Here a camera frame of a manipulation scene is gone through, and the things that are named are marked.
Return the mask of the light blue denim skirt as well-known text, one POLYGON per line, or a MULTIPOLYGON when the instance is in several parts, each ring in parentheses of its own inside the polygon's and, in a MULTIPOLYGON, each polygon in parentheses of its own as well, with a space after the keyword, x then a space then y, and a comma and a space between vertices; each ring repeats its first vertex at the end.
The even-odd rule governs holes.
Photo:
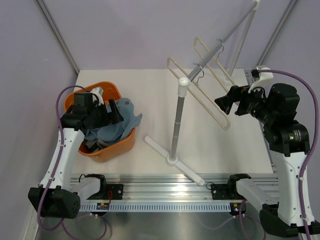
POLYGON ((138 115, 134 114, 134 104, 130 99, 120 98, 115 102, 124 120, 117 124, 88 130, 84 141, 102 140, 109 142, 109 146, 112 146, 125 140, 132 133, 133 129, 140 125, 143 115, 141 113, 138 115))

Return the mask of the grey pleated skirt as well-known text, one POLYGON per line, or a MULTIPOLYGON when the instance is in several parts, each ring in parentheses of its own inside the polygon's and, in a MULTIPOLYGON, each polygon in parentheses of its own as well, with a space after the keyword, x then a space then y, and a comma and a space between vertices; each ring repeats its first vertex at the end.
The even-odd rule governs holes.
POLYGON ((107 148, 109 145, 109 142, 105 142, 100 139, 84 141, 84 146, 90 153, 98 152, 104 148, 107 148))

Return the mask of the cream hanger of denim skirt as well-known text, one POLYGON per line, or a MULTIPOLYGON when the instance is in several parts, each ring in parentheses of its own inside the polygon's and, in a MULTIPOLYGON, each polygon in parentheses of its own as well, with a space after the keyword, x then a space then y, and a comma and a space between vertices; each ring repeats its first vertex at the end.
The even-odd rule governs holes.
MULTIPOLYGON (((201 57, 201 59, 204 59, 204 55, 201 54, 200 50, 197 47, 197 42, 199 42, 202 47, 207 50, 207 52, 209 52, 209 48, 205 45, 205 43, 199 38, 199 37, 195 37, 194 42, 193 42, 193 47, 195 49, 195 51, 198 53, 198 55, 201 57)), ((221 87, 227 92, 227 86, 235 86, 236 83, 235 81, 232 79, 232 77, 228 74, 228 72, 226 71, 226 69, 221 65, 221 63, 219 62, 219 60, 213 56, 212 59, 216 62, 216 65, 218 66, 218 68, 221 70, 221 72, 224 74, 224 80, 222 80, 214 71, 214 69, 209 65, 209 63, 207 63, 205 66, 208 68, 208 70, 211 72, 211 74, 214 76, 214 78, 218 81, 218 83, 221 85, 221 87)))

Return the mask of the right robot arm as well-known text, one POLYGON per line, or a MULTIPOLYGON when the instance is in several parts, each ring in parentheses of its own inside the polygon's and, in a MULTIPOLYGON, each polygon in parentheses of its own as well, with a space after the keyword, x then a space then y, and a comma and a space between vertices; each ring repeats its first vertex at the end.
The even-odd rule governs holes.
POLYGON ((319 234, 320 224, 309 208, 310 202, 301 206, 300 171, 310 153, 307 128, 295 120, 300 101, 295 87, 274 84, 268 96, 262 87, 232 86, 229 92, 215 99, 215 103, 229 114, 233 103, 238 102, 237 116, 251 115, 263 125, 263 136, 268 142, 270 155, 276 164, 279 199, 275 200, 258 188, 247 174, 231 175, 227 193, 232 198, 240 196, 248 200, 259 212, 262 228, 281 238, 299 234, 319 234))

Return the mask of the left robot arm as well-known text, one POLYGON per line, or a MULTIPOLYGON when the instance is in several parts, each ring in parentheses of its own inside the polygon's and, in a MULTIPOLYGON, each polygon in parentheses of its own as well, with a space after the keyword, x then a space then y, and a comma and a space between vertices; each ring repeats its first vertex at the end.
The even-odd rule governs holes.
POLYGON ((87 131, 114 125, 123 121, 113 99, 110 111, 103 100, 103 90, 76 92, 73 103, 58 116, 59 135, 48 170, 38 187, 32 187, 28 199, 39 218, 74 219, 81 203, 92 197, 112 199, 113 192, 101 174, 87 174, 76 186, 70 177, 87 131))

